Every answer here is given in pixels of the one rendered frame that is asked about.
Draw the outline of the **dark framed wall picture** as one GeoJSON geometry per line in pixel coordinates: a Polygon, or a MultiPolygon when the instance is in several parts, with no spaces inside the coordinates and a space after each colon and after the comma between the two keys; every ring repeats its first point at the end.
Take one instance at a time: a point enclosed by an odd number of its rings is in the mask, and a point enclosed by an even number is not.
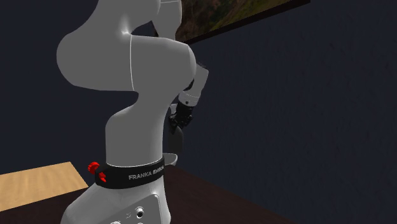
{"type": "Polygon", "coordinates": [[[182,0],[176,39],[188,45],[303,6],[310,0],[182,0]]]}

